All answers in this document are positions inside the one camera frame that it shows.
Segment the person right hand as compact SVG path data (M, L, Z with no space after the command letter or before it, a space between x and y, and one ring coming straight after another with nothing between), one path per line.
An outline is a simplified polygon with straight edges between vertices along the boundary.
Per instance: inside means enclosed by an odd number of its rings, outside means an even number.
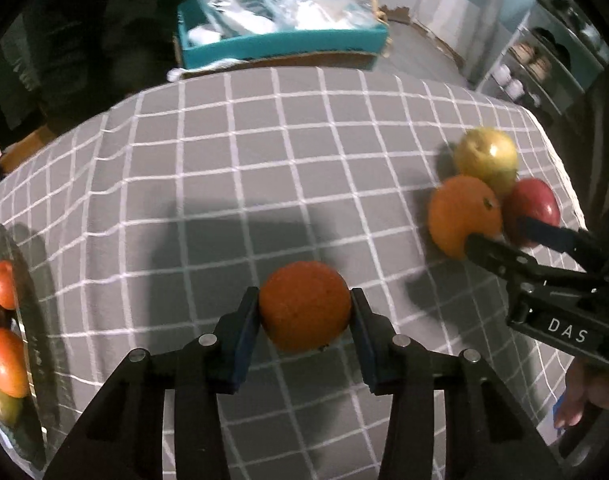
M574 358L565 376L566 389L554 415L554 427L576 426L591 403L609 411L609 372L601 372L584 360Z

